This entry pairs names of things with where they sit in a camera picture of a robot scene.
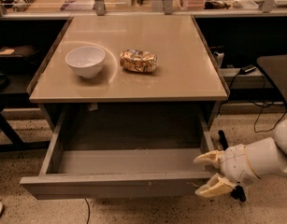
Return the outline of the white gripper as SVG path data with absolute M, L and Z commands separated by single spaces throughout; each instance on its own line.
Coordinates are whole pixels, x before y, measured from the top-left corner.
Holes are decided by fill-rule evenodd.
M 259 180 L 251 168 L 244 145 L 229 147 L 224 152 L 209 151 L 197 156 L 194 163 L 212 165 L 217 169 L 221 166 L 221 172 L 224 174 L 224 176 L 215 174 L 205 185 L 199 187 L 195 194 L 200 197 L 224 195 L 232 192 L 237 185 L 247 187 Z

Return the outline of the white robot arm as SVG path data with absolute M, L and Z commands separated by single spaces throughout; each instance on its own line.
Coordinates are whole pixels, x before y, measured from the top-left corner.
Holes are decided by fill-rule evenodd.
M 213 150 L 197 156 L 194 163 L 212 165 L 218 170 L 195 191 L 205 198 L 250 186 L 267 175 L 287 176 L 287 119 L 277 125 L 272 137 Z

